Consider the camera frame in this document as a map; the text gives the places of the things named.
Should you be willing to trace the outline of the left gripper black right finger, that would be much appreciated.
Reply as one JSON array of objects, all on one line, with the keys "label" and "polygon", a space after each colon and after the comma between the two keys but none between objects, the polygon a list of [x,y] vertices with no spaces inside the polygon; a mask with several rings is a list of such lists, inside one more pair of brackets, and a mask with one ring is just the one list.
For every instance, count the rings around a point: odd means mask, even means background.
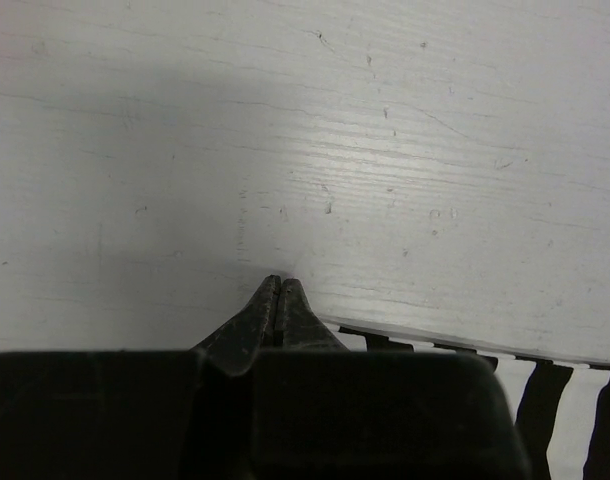
[{"label": "left gripper black right finger", "polygon": [[351,351],[283,282],[274,347],[253,363],[250,460],[260,479],[527,479],[488,361]]}]

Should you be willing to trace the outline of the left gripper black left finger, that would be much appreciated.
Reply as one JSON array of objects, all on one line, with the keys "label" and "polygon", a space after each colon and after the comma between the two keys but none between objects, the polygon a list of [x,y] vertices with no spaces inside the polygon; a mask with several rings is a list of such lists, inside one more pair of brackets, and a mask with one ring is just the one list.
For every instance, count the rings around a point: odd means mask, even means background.
[{"label": "left gripper black left finger", "polygon": [[0,479],[176,478],[194,401],[244,376],[279,279],[188,350],[0,353]]}]

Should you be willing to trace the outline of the black white striped tank top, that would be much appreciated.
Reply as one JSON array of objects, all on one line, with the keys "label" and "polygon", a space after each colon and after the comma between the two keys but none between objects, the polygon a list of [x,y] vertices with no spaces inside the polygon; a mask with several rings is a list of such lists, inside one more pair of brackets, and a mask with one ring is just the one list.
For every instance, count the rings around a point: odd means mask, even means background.
[{"label": "black white striped tank top", "polygon": [[610,364],[462,339],[336,326],[367,351],[357,413],[395,478],[610,479]]}]

